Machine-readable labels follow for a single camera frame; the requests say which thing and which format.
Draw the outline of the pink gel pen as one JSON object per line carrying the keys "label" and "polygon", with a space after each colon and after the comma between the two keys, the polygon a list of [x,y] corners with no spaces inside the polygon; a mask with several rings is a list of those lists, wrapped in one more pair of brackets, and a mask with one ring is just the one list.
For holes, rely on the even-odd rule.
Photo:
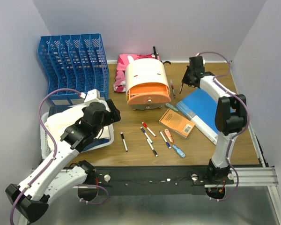
{"label": "pink gel pen", "polygon": [[176,98],[175,89],[174,89],[174,85],[173,85],[172,79],[170,79],[170,86],[171,86],[171,90],[172,90],[172,93],[173,93],[173,97]]}

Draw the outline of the black cap whiteboard marker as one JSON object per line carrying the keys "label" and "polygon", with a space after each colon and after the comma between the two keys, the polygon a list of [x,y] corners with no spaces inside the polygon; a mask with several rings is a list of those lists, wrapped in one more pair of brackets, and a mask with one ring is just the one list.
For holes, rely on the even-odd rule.
{"label": "black cap whiteboard marker", "polygon": [[127,144],[126,144],[126,141],[125,141],[125,136],[124,136],[124,133],[121,132],[120,133],[121,135],[121,138],[122,138],[122,142],[123,142],[123,145],[124,145],[124,148],[125,148],[125,151],[128,152],[128,147],[127,147]]}

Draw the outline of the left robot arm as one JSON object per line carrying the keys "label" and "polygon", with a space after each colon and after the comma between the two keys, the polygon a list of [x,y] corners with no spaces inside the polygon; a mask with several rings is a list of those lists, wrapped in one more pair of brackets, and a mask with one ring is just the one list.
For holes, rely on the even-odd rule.
{"label": "left robot arm", "polygon": [[13,224],[14,210],[18,210],[29,223],[38,221],[48,210],[50,203],[67,189],[76,185],[90,185],[94,181],[94,167],[82,161],[74,172],[59,177],[59,172],[87,146],[100,131],[121,120],[120,111],[111,99],[105,103],[90,102],[82,109],[83,116],[68,126],[54,142],[54,150],[20,184],[9,184],[5,190],[12,204],[10,223]]}

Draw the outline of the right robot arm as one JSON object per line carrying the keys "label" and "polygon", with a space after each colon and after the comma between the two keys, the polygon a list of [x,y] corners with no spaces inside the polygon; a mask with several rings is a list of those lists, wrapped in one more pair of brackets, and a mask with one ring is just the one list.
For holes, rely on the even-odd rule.
{"label": "right robot arm", "polygon": [[227,178],[232,168],[230,156],[235,141],[249,125],[246,97],[230,91],[217,80],[217,76],[206,72],[204,59],[199,54],[190,57],[189,63],[182,84],[202,89],[217,102],[214,121],[219,135],[206,172],[207,180],[215,184]]}

